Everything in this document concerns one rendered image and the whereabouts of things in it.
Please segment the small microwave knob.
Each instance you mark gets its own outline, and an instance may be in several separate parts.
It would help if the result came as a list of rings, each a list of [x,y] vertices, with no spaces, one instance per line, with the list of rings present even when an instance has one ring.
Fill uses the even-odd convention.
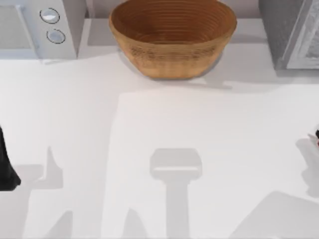
[[[46,37],[53,44],[62,44],[66,40],[65,34],[59,29],[47,31]]]

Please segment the pale microwave oven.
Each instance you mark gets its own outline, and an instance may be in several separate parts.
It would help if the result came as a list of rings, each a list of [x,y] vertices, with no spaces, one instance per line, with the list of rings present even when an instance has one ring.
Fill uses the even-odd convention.
[[[41,20],[46,8],[59,12],[56,24]],[[86,0],[0,0],[0,59],[76,59],[86,12]],[[65,34],[62,44],[47,39],[52,29]]]

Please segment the large microwave knob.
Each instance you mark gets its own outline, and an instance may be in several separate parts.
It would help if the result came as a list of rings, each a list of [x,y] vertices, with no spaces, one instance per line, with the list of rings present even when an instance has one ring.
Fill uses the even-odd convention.
[[[39,16],[42,21],[48,24],[56,24],[60,20],[60,14],[54,8],[40,10]]]

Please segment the brown woven basket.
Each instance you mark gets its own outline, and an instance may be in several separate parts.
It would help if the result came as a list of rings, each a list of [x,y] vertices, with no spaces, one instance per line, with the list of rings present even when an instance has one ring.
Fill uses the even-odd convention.
[[[215,63],[237,18],[219,0],[126,0],[110,13],[109,27],[143,75],[187,79]]]

